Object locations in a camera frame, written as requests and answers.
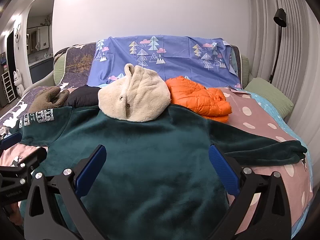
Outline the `white small shelf rack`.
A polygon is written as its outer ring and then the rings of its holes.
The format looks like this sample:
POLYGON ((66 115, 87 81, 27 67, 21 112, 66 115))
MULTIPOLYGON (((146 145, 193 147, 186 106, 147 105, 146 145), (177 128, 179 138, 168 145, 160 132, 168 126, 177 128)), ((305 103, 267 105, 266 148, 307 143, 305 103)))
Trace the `white small shelf rack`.
POLYGON ((3 83, 4 94, 7 99, 7 102, 11 103, 12 101, 14 101, 16 99, 16 96, 15 96, 14 89, 13 89, 13 86, 11 83, 11 78, 10 78, 9 72, 4 72, 1 75, 1 80, 3 83))

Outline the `olive brown fleece garment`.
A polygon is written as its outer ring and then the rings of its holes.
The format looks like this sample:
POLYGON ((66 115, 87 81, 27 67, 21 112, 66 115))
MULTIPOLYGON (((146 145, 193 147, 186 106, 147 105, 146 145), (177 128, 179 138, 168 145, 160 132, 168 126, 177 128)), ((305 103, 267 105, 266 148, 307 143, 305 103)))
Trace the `olive brown fleece garment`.
POLYGON ((70 92, 67 89, 61 90, 60 87, 49 87, 37 94, 29 107, 28 113, 63 107, 69 95, 70 92))

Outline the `white cat figurine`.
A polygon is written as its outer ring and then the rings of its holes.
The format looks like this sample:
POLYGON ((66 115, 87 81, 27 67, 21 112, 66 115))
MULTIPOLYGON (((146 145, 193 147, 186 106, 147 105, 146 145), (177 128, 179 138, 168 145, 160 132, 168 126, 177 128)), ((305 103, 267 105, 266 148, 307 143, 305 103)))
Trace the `white cat figurine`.
POLYGON ((16 71, 14 71, 13 74, 14 74, 14 85, 16 86, 17 95, 21 98, 24 93, 22 76, 21 76, 20 71, 18 69, 16 71))

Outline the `black garment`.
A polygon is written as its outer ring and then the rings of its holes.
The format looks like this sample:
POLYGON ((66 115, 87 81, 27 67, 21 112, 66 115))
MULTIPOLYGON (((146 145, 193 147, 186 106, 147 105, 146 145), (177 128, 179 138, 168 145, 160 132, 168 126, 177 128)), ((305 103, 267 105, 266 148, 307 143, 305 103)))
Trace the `black garment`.
POLYGON ((87 107, 98 105, 99 87, 90 87, 84 85, 70 92, 64 106, 73 108, 87 107))

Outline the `light blue bed cover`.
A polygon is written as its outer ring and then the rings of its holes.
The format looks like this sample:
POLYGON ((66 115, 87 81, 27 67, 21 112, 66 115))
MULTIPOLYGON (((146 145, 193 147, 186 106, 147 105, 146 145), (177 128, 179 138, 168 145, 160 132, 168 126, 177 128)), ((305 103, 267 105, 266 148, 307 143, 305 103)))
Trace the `light blue bed cover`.
MULTIPOLYGON (((272 116, 272 118, 274 118, 274 120, 277 122, 278 126, 282 130, 284 130, 287 134, 289 134, 293 138, 299 140, 304 147, 307 147, 306 143, 287 125, 287 123, 280 116, 279 112, 276 110, 274 105, 272 105, 272 103, 270 103, 268 100, 266 100, 262 96, 259 96, 256 93, 248 92, 245 90, 244 92, 250 94, 251 98, 253 98, 260 105, 260 107, 264 109, 264 111, 266 111, 270 116, 272 116)), ((307 168, 307 171, 309 171, 309 190, 311 194, 311 199, 307 201, 306 194, 305 194, 305 204, 304 204, 305 207, 303 208, 301 217, 295 222, 295 224, 292 227, 291 238, 295 237, 297 233, 299 233, 302 230, 302 227, 307 219, 307 215, 310 210, 311 204, 313 202, 314 194, 313 194, 312 187, 314 185, 314 182, 313 182, 312 163, 311 163, 311 157, 310 157, 309 151, 307 151, 306 153, 306 164, 304 164, 304 167, 307 168)))

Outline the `dark floral quilt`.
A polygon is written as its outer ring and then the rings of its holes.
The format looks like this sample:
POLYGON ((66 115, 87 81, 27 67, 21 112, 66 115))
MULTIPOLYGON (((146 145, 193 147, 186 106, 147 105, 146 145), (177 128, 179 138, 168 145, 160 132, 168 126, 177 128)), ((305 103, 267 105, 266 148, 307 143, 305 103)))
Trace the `dark floral quilt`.
POLYGON ((54 73, 51 72, 29 87, 19 102, 1 116, 1 126, 14 127, 16 121, 28 112, 37 94, 46 88, 57 85, 61 90, 64 90, 81 87, 87 83, 95 54, 95 43, 79 44, 63 49, 62 52, 63 54, 59 58, 63 59, 63 76, 59 82, 54 81, 54 73))

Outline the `orange puffer jacket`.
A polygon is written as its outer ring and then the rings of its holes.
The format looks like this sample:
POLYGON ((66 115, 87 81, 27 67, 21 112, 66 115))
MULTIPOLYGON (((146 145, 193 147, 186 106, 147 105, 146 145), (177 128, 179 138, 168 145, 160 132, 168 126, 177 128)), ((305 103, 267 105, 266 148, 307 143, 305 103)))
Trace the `orange puffer jacket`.
POLYGON ((166 82, 171 94, 171 103, 188 108, 196 114, 222 123, 227 123, 232 107, 222 90, 203 85, 178 76, 166 82))

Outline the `green pillow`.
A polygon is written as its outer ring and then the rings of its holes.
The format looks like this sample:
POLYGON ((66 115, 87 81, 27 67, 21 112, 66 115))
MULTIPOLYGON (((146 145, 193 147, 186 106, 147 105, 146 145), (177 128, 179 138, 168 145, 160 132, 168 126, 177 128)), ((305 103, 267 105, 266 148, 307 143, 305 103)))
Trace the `green pillow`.
POLYGON ((245 90, 255 93, 270 102, 283 119, 293 110, 293 102, 279 89, 260 77, 253 78, 245 87, 245 90))

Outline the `cream fleece jacket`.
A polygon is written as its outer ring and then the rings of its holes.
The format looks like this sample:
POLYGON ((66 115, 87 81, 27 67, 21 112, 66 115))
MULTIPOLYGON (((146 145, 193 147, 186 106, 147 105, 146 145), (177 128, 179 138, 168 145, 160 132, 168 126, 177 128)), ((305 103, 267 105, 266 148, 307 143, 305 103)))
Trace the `cream fleece jacket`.
POLYGON ((154 70, 125 64, 125 76, 101 88, 98 106, 118 120, 146 122, 156 119, 171 102, 167 84, 154 70))

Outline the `grey window curtain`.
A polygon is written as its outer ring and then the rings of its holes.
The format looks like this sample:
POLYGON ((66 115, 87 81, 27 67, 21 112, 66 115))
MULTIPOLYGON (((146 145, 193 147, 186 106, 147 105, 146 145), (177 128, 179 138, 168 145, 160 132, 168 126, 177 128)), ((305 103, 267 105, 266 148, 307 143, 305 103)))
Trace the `grey window curtain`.
POLYGON ((294 104, 288 125, 319 162, 319 22, 306 0, 249 0, 251 9, 248 56, 253 77, 268 79, 276 57, 278 8, 287 15, 272 85, 294 104))

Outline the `blue tree print sheet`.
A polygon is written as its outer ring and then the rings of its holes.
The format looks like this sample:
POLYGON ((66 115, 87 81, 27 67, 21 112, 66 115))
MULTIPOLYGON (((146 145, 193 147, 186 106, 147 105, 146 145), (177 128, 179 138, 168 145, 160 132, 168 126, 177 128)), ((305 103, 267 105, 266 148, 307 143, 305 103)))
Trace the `blue tree print sheet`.
POLYGON ((205 87, 241 88, 232 51, 221 38, 109 37, 96 42, 87 85, 104 86, 124 77, 124 66, 130 63, 156 71, 163 80, 183 76, 205 87))

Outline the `black floor lamp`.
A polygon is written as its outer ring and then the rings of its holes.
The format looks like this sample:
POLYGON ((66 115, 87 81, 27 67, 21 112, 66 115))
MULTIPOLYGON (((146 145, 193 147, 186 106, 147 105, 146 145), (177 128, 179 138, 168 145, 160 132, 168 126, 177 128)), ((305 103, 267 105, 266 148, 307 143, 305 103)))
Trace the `black floor lamp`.
POLYGON ((276 57, 274 60, 274 65, 272 68, 271 75, 269 77, 269 83, 272 83, 275 72, 276 72, 276 67, 279 59, 279 53, 280 53, 280 46, 281 46, 281 39, 282 39, 282 30, 287 27, 287 15, 286 12, 283 8, 278 8, 276 10, 276 13, 273 17, 274 22, 278 26, 278 38, 277 38, 277 49, 276 49, 276 57))

